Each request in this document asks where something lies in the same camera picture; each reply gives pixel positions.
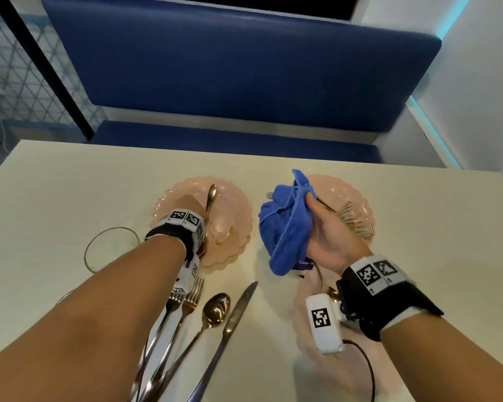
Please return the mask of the person's right hand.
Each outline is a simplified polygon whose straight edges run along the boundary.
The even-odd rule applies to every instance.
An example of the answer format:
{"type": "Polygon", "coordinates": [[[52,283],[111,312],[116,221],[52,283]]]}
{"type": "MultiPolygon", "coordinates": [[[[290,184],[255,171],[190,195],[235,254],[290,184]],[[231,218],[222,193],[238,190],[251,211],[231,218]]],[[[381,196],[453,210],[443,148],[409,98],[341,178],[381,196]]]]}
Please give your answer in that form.
{"type": "Polygon", "coordinates": [[[344,271],[373,252],[349,227],[334,213],[333,227],[330,231],[314,231],[306,250],[306,255],[318,265],[342,276],[344,271]]]}

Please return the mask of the person's left hand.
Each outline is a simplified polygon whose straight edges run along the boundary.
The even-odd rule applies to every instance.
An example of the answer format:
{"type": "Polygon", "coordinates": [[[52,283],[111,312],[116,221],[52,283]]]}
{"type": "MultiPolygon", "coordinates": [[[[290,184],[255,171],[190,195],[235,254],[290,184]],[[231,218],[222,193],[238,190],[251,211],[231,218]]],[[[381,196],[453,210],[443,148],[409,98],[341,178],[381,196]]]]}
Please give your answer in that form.
{"type": "Polygon", "coordinates": [[[201,203],[198,202],[198,200],[193,195],[183,195],[177,198],[171,205],[171,209],[185,209],[192,211],[203,218],[207,217],[205,207],[201,205],[201,203]]]}

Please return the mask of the blue microfibre cloth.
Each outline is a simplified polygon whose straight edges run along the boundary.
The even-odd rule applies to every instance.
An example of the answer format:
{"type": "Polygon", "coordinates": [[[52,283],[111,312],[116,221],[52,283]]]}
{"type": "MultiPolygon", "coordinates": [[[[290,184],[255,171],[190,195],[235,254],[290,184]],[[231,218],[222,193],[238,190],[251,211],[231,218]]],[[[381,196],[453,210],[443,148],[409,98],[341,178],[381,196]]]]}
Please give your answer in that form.
{"type": "Polygon", "coordinates": [[[258,215],[260,236],[270,256],[270,270],[279,277],[291,272],[302,275],[314,266],[314,260],[306,255],[314,221],[306,195],[311,193],[314,198],[316,195],[303,172],[298,169],[292,172],[294,182],[277,185],[258,215]]]}

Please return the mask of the small gold spoon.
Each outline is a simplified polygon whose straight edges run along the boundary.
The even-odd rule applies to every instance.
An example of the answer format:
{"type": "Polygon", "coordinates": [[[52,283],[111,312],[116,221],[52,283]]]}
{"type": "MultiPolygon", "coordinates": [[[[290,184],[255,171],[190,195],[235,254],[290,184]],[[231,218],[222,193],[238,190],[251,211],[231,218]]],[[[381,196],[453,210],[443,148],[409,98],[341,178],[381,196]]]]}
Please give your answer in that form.
{"type": "MultiPolygon", "coordinates": [[[[210,213],[210,209],[212,208],[212,205],[213,205],[213,202],[216,198],[216,195],[217,195],[217,185],[212,184],[208,190],[207,203],[206,203],[206,207],[205,207],[205,211],[206,211],[207,215],[209,215],[209,213],[210,213]]],[[[207,252],[207,246],[208,246],[208,239],[207,239],[207,236],[205,236],[204,241],[201,243],[201,245],[197,251],[197,255],[199,258],[201,258],[202,256],[205,255],[205,253],[207,252]]]]}

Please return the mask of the black wrist band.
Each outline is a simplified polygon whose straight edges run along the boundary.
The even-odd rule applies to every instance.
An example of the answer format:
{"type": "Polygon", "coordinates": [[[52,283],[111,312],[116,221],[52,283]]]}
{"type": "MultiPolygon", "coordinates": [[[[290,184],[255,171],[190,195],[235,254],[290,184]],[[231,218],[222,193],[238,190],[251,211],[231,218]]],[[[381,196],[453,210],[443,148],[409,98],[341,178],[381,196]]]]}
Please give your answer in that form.
{"type": "Polygon", "coordinates": [[[202,216],[188,209],[173,209],[147,233],[145,241],[154,236],[169,236],[179,240],[190,262],[204,242],[207,229],[202,216]]]}
{"type": "Polygon", "coordinates": [[[357,321],[373,341],[381,342],[381,331],[407,310],[444,315],[396,263],[382,255],[363,257],[350,265],[336,287],[343,314],[357,321]]]}

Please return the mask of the silver table knife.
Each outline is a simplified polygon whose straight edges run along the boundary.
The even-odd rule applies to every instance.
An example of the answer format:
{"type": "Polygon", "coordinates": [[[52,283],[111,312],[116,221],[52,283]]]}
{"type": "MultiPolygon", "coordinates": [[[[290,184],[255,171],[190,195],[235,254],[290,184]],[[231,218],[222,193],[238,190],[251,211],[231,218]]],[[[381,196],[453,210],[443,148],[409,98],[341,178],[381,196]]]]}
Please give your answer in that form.
{"type": "Polygon", "coordinates": [[[248,287],[245,289],[245,291],[242,293],[241,297],[236,303],[236,306],[234,307],[233,311],[231,312],[227,323],[225,324],[223,333],[222,333],[222,339],[221,342],[215,352],[215,355],[213,356],[211,362],[209,363],[204,375],[201,377],[198,385],[195,387],[193,393],[191,396],[188,398],[187,402],[201,402],[203,399],[203,396],[207,390],[208,384],[210,383],[210,380],[216,370],[217,365],[219,364],[219,361],[221,359],[221,356],[223,355],[223,352],[226,348],[226,346],[229,343],[229,340],[234,333],[236,327],[238,326],[245,310],[247,309],[248,303],[250,302],[256,287],[258,285],[258,281],[254,280],[252,281],[248,287]]]}

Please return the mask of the black left wrist band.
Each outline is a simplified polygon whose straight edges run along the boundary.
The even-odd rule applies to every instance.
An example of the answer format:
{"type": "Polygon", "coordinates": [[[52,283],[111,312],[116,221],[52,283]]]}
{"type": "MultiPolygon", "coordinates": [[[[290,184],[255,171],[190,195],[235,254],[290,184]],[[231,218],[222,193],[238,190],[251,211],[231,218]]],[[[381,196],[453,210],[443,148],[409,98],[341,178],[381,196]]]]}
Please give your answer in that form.
{"type": "Polygon", "coordinates": [[[202,216],[188,209],[173,209],[147,233],[145,241],[154,236],[169,236],[179,240],[190,262],[204,242],[207,229],[202,216]]]}

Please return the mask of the cyan light strip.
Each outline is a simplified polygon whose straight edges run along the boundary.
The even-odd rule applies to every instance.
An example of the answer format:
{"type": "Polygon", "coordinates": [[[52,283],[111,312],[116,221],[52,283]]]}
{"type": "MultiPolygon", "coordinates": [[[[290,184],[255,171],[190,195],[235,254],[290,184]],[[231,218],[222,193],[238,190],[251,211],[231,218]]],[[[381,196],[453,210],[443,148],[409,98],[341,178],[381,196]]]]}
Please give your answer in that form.
{"type": "MultiPolygon", "coordinates": [[[[470,0],[456,0],[448,10],[446,10],[444,16],[438,22],[434,33],[437,38],[443,40],[451,27],[455,24],[456,20],[461,16],[465,7],[470,0]]],[[[418,103],[416,96],[412,94],[408,101],[406,102],[406,107],[412,114],[417,124],[421,128],[426,139],[429,141],[431,146],[434,148],[436,154],[439,156],[446,168],[450,169],[463,169],[462,164],[456,158],[456,155],[448,147],[447,143],[443,140],[439,131],[429,118],[429,116],[422,109],[421,105],[418,103]]]]}

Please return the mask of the rose gold table spoon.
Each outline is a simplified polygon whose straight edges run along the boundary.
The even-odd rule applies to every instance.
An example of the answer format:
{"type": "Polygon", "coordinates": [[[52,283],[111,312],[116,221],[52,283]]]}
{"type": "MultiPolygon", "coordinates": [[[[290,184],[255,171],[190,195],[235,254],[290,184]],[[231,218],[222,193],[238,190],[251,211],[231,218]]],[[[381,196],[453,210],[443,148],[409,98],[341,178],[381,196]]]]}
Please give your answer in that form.
{"type": "Polygon", "coordinates": [[[200,338],[201,334],[212,327],[217,327],[224,322],[228,315],[231,305],[231,298],[227,293],[218,293],[211,297],[204,305],[201,313],[201,328],[196,333],[191,342],[175,362],[170,366],[168,371],[163,372],[163,363],[161,362],[154,372],[149,384],[150,388],[144,391],[142,402],[158,402],[163,392],[167,389],[169,382],[180,369],[183,361],[188,357],[188,354],[193,349],[195,343],[200,338]]]}

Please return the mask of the blue upholstered bench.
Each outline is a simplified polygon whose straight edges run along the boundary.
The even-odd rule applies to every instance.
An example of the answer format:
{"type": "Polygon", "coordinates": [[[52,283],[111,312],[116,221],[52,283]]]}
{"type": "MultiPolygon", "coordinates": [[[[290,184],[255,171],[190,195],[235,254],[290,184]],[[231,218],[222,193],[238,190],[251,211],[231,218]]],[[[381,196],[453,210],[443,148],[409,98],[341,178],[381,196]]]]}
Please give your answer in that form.
{"type": "Polygon", "coordinates": [[[193,116],[101,122],[92,144],[382,163],[372,144],[312,128],[386,133],[440,38],[166,0],[42,0],[96,106],[193,116]]]}

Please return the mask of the rose gold table fork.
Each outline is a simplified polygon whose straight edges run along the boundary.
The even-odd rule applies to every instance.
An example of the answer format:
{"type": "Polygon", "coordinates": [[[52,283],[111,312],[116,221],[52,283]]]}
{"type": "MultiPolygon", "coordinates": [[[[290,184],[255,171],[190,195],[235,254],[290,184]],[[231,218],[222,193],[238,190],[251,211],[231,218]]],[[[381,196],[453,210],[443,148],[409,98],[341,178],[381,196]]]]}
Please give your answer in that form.
{"type": "MultiPolygon", "coordinates": [[[[189,315],[191,315],[195,311],[195,309],[197,308],[197,305],[198,305],[199,300],[201,298],[201,295],[203,293],[204,285],[205,285],[204,278],[198,277],[195,281],[193,290],[186,295],[183,302],[178,307],[178,309],[181,310],[180,320],[176,324],[175,329],[173,331],[173,334],[172,334],[171,338],[169,339],[169,343],[166,347],[166,350],[164,351],[164,354],[162,355],[162,358],[159,362],[159,364],[161,362],[164,364],[163,365],[163,372],[166,372],[169,369],[168,363],[170,361],[170,357],[172,356],[172,353],[173,353],[173,350],[174,350],[174,347],[176,344],[176,340],[177,340],[179,333],[181,331],[181,327],[182,327],[184,321],[186,320],[186,318],[189,315]]],[[[146,389],[150,388],[150,384],[149,384],[150,380],[147,382],[147,384],[143,388],[143,392],[141,393],[138,402],[142,402],[142,396],[144,395],[144,391],[146,389]]]]}

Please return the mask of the silver table fork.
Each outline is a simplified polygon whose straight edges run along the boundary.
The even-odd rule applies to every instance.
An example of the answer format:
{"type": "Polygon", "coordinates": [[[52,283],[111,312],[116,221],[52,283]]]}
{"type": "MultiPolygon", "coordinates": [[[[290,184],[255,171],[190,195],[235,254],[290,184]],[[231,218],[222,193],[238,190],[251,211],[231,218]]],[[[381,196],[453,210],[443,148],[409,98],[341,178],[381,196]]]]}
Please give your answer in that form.
{"type": "Polygon", "coordinates": [[[184,289],[182,288],[174,288],[168,298],[168,301],[166,302],[165,306],[165,314],[162,318],[161,323],[159,324],[158,328],[155,331],[155,334],[153,335],[153,338],[149,340],[147,339],[141,359],[138,365],[138,370],[136,374],[136,378],[134,380],[131,393],[129,396],[129,399],[127,402],[138,402],[139,397],[140,397],[140,390],[141,390],[141,383],[143,380],[143,375],[145,372],[145,368],[148,364],[148,361],[150,359],[150,356],[152,355],[152,352],[154,351],[155,346],[157,345],[160,337],[162,330],[167,322],[167,319],[169,318],[170,314],[173,313],[178,309],[178,307],[181,305],[183,302],[184,298],[186,297],[187,293],[184,289]]]}

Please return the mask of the clear drinking glass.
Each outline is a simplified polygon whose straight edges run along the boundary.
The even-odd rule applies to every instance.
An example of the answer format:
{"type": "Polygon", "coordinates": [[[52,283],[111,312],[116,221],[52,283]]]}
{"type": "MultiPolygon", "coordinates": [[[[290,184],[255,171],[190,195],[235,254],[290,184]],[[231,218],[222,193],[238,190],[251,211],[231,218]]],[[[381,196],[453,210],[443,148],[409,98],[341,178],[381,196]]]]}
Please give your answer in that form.
{"type": "Polygon", "coordinates": [[[112,227],[100,232],[87,245],[83,260],[85,267],[95,274],[109,263],[140,245],[138,234],[127,227],[112,227]]]}

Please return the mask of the white diamond mesh fence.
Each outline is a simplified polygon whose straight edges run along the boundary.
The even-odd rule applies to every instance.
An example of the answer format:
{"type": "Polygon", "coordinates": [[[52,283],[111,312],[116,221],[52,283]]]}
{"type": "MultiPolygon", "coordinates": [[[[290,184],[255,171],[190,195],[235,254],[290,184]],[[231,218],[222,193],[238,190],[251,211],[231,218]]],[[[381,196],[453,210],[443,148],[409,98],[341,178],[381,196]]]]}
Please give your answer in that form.
{"type": "MultiPolygon", "coordinates": [[[[92,104],[54,27],[46,16],[22,15],[29,33],[88,124],[96,130],[107,119],[92,104]]],[[[12,126],[45,126],[78,130],[33,60],[0,17],[0,122],[12,126]]]]}

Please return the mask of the black metal post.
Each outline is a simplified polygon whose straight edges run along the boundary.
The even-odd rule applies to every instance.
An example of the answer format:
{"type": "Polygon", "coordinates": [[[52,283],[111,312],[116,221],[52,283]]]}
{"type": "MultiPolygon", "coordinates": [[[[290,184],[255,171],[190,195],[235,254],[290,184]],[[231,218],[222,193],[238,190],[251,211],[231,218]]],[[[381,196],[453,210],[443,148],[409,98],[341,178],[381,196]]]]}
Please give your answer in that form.
{"type": "Polygon", "coordinates": [[[63,104],[67,113],[72,117],[73,122],[79,128],[86,141],[90,142],[94,137],[93,129],[10,0],[0,0],[0,16],[12,31],[20,46],[27,52],[27,55],[39,70],[44,80],[46,80],[55,96],[63,104]]]}

